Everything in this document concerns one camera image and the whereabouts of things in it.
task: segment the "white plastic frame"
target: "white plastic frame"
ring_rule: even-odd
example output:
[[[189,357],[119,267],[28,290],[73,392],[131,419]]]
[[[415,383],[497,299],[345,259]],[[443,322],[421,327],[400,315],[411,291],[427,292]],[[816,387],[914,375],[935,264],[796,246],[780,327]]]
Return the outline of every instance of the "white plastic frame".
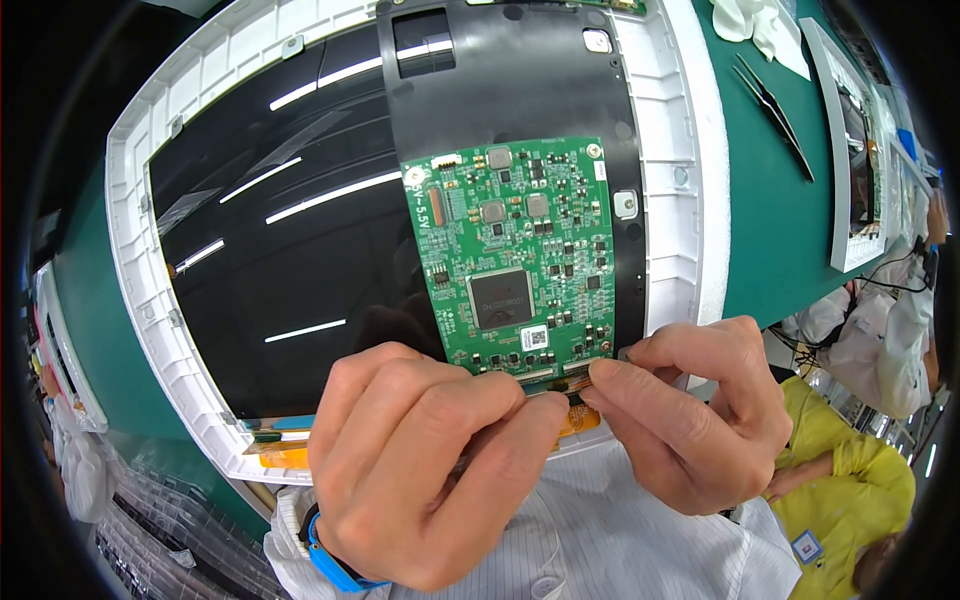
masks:
[[[361,0],[239,0],[204,24],[140,89],[108,136],[110,245],[124,303],[156,379],[204,455],[225,476],[309,485],[306,470],[264,468],[241,452],[236,424],[180,317],[151,209],[148,164],[176,127],[233,85],[309,44],[374,18]],[[647,333],[720,319],[730,257],[730,166],[720,95],[699,20],[685,0],[639,17],[605,11],[616,29],[637,114],[647,220]],[[671,183],[674,169],[687,180]],[[551,458],[612,439],[599,427],[560,440]]]
[[[158,68],[110,130],[105,194],[120,291],[147,362],[183,425],[226,477],[310,484],[306,470],[264,468],[244,456],[252,435],[236,421],[183,324],[151,208],[148,164],[171,136],[237,83],[281,60],[295,36],[309,44],[375,17],[368,0],[238,0]]]
[[[830,249],[830,267],[848,273],[857,267],[884,253],[887,240],[888,188],[884,180],[889,169],[891,135],[896,136],[896,124],[893,115],[879,94],[863,81],[859,73],[847,59],[847,56],[830,39],[827,32],[814,19],[800,19],[800,28],[806,37],[810,56],[817,72],[817,81],[824,93],[824,105],[827,108],[827,121],[830,132],[830,150],[833,156],[833,243]],[[863,101],[869,98],[874,107],[874,127],[876,146],[880,153],[880,229],[876,237],[866,235],[850,237],[850,163],[847,158],[846,128],[840,98],[834,80],[843,84],[851,94]]]
[[[66,320],[63,318],[63,311],[60,309],[60,295],[57,293],[57,282],[54,280],[54,270],[50,263],[40,267],[34,275],[34,286],[36,289],[36,314],[39,317],[37,332],[48,353],[44,356],[53,370],[57,381],[60,384],[60,390],[64,398],[69,398],[71,408],[79,400],[83,405],[83,410],[72,408],[77,424],[84,431],[104,433],[107,431],[108,421],[100,403],[97,401],[93,389],[90,388],[86,380],[84,369],[77,359],[77,351],[73,349],[73,341],[70,339],[70,332],[66,328]],[[60,361],[53,355],[53,340],[50,331],[47,330],[47,316],[50,317],[50,325],[53,327],[53,334],[57,339],[57,349],[60,356],[63,357],[63,365],[66,372],[60,366]],[[66,385],[65,375],[73,381],[73,386],[77,390],[75,397],[71,397],[70,388]]]

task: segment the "black square chip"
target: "black square chip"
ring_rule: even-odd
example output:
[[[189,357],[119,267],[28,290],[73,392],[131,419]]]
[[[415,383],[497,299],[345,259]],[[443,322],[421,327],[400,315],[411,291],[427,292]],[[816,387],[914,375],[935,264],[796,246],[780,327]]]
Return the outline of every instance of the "black square chip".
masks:
[[[474,276],[469,294],[474,324],[484,331],[524,324],[533,318],[530,274],[523,269]]]

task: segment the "microchip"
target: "microchip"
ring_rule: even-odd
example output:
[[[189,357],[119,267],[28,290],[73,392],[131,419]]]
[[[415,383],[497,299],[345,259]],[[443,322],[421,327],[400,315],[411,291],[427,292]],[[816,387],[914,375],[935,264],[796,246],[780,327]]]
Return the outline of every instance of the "microchip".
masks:
[[[474,324],[484,331],[524,324],[533,318],[530,274],[514,269],[469,280]]]
[[[487,164],[494,171],[498,169],[509,169],[514,162],[510,149],[506,146],[497,146],[487,149]]]
[[[502,200],[490,200],[480,204],[480,217],[484,223],[499,223],[507,216]]]
[[[531,194],[527,196],[527,214],[531,218],[550,214],[550,204],[547,202],[545,194]]]

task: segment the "striped fabric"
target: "striped fabric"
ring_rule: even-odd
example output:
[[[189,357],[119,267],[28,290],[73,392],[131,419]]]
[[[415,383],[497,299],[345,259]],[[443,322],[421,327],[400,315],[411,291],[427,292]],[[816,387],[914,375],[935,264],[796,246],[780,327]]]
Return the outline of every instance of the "striped fabric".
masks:
[[[336,590],[297,539],[310,488],[280,492],[263,542],[296,600],[356,598]],[[617,441],[550,461],[497,548],[457,584],[432,594],[378,588],[370,600],[504,598],[786,598],[800,569],[762,498],[731,518],[683,516],[636,484]]]

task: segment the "blue watch strap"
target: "blue watch strap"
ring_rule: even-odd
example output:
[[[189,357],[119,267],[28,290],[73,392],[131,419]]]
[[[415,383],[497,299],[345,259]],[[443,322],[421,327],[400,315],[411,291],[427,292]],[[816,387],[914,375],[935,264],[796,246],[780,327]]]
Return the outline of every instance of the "blue watch strap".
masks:
[[[317,521],[317,517],[320,516],[320,511],[318,511],[313,518],[310,519],[310,529],[308,530],[307,537],[310,540],[310,545],[307,546],[307,552],[310,554],[310,562],[316,566],[320,572],[326,576],[330,583],[336,586],[340,591],[368,591],[374,588],[380,588],[381,586],[386,586],[389,584],[389,581],[370,581],[369,579],[364,579],[362,577],[353,579],[347,571],[340,566],[340,563],[337,562],[335,558],[330,556],[330,553],[324,549],[324,547],[317,540],[317,536],[314,533],[316,529],[314,525]]]

